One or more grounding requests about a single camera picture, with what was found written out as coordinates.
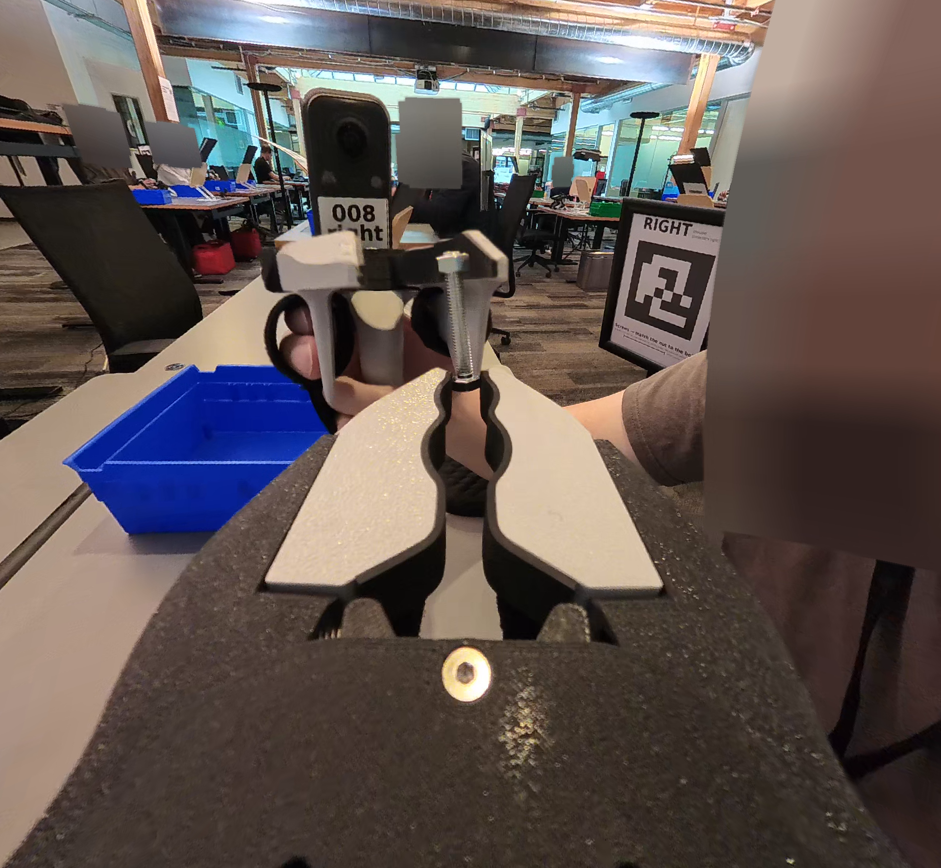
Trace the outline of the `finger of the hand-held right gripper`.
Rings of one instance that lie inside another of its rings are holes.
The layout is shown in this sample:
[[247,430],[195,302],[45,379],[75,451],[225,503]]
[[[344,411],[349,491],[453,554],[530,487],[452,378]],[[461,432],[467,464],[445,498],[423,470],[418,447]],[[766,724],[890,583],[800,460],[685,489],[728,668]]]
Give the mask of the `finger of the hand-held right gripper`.
[[459,250],[467,261],[459,272],[463,291],[464,321],[475,370],[484,370],[490,328],[491,300],[498,291],[513,285],[510,258],[481,231],[467,230],[459,236]]
[[441,273],[435,247],[365,250],[351,232],[295,239],[276,252],[276,322],[299,315],[316,345],[315,368],[296,369],[276,342],[276,369],[315,407],[336,407],[339,380],[374,388],[406,383],[406,307],[441,345]]

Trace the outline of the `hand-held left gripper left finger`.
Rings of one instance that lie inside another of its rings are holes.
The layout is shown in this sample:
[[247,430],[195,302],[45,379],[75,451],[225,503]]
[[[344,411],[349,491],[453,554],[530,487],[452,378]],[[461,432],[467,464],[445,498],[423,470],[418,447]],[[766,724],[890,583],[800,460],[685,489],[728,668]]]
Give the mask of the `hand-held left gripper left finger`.
[[265,575],[269,589],[348,596],[443,540],[431,444],[449,383],[434,368],[340,430]]

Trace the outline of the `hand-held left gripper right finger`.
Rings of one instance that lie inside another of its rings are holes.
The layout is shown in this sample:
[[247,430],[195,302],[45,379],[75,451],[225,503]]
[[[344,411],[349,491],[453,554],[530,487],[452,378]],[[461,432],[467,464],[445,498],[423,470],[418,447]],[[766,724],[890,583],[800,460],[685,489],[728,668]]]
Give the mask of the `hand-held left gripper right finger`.
[[487,525],[498,550],[581,598],[642,598],[663,581],[586,427],[505,367],[488,404]]

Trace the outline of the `long silver bolt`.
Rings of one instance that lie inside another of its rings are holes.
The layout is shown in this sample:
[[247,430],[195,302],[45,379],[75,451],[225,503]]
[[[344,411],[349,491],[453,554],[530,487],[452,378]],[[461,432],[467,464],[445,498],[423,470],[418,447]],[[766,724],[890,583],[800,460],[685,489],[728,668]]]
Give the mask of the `long silver bolt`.
[[453,389],[469,392],[479,388],[482,357],[474,350],[475,340],[468,318],[463,274],[441,275],[448,318],[449,350],[453,364]]

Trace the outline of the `person's right forearm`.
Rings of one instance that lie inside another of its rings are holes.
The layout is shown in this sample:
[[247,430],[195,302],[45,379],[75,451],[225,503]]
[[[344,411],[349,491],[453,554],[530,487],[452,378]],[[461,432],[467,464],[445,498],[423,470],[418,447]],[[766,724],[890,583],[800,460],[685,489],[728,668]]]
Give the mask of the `person's right forearm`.
[[564,410],[572,415],[595,441],[610,443],[630,462],[639,464],[625,427],[622,404],[625,391],[572,404]]

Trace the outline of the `person's right hand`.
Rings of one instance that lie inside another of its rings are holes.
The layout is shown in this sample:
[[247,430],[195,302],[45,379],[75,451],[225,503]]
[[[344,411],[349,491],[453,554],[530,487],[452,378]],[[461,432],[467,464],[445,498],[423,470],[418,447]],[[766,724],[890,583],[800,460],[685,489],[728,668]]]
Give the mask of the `person's right hand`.
[[[318,344],[312,331],[312,321],[305,305],[294,307],[285,315],[289,333],[282,339],[279,351],[286,363],[308,380],[321,378]],[[420,377],[431,368],[451,370],[450,361],[425,347],[417,333],[404,321],[404,374],[406,380]],[[338,415],[343,427],[355,415],[364,411],[393,391],[387,384],[372,384],[358,380],[359,357],[355,355],[347,372],[336,378],[334,398],[330,407]],[[487,424],[480,410],[477,391],[456,392],[452,396],[450,420],[445,430],[447,455],[478,476],[489,478],[492,469],[485,454]]]

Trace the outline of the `black floor lamp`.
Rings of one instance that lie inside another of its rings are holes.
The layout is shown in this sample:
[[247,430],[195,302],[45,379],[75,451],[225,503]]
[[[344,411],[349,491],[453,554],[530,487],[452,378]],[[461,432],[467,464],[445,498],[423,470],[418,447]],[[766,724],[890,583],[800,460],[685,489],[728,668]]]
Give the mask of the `black floor lamp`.
[[657,149],[660,114],[656,111],[637,110],[630,116],[638,121],[638,133],[629,175],[629,195],[639,195],[642,189],[649,187],[650,171]]
[[260,141],[269,149],[274,150],[273,172],[276,174],[279,186],[284,188],[283,172],[280,168],[277,143],[275,139],[274,118],[271,106],[271,97],[279,95],[283,87],[274,82],[253,81],[247,82],[247,88],[252,94],[252,104]]

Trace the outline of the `black office chair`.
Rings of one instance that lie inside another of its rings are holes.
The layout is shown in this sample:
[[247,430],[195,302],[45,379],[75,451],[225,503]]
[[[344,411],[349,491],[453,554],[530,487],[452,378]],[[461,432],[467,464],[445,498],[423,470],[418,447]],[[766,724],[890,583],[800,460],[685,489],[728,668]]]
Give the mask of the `black office chair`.
[[1,195],[85,309],[111,373],[139,370],[202,321],[192,279],[123,181]]
[[[499,210],[495,210],[493,214],[493,233],[488,237],[508,258],[510,286],[515,285],[514,278],[519,275],[518,272],[514,272],[516,264],[520,265],[520,269],[538,265],[545,270],[547,278],[553,272],[552,263],[545,255],[545,250],[551,250],[555,239],[554,233],[545,229],[523,228],[524,215],[532,199],[536,180],[536,174],[515,174],[511,178]],[[521,246],[529,253],[524,258],[513,259],[518,238],[521,238]]]

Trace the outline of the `grey waste bin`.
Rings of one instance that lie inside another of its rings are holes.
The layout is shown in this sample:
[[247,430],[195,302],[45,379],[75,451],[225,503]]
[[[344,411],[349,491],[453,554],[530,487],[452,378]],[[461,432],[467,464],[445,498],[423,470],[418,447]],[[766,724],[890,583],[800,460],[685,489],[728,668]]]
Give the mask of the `grey waste bin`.
[[606,291],[614,262],[613,250],[584,250],[581,253],[576,286],[584,292]]

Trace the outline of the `blue plastic bin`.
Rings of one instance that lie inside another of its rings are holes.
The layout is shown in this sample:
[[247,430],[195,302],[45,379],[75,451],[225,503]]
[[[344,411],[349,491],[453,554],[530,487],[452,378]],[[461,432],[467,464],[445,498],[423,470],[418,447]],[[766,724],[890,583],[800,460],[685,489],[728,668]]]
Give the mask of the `blue plastic bin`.
[[223,526],[327,430],[271,366],[179,371],[64,465],[129,535]]

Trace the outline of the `framed black and white sign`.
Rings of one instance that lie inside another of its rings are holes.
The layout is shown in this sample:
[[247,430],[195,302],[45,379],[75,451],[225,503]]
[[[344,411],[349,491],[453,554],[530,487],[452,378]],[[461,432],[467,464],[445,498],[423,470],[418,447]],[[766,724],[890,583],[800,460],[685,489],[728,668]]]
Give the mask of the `framed black and white sign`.
[[648,376],[704,350],[724,209],[628,199],[598,345]]

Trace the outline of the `wooden top desk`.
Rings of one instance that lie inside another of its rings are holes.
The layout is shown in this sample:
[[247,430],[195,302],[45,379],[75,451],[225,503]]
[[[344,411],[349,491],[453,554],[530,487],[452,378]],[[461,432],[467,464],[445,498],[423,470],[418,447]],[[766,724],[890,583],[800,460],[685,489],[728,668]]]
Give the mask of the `wooden top desk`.
[[1,150],[21,186],[25,184],[21,157],[37,162],[47,186],[63,186],[61,160],[81,179],[74,138],[62,117],[53,110],[40,111],[24,100],[1,96]]

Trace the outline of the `black ceiling duct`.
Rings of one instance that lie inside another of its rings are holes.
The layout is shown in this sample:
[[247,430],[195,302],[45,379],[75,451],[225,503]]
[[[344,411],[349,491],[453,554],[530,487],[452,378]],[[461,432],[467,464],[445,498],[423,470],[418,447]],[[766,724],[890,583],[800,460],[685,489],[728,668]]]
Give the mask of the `black ceiling duct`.
[[321,51],[417,63],[596,80],[679,85],[694,55],[320,9],[237,0],[153,0],[159,25],[176,37]]

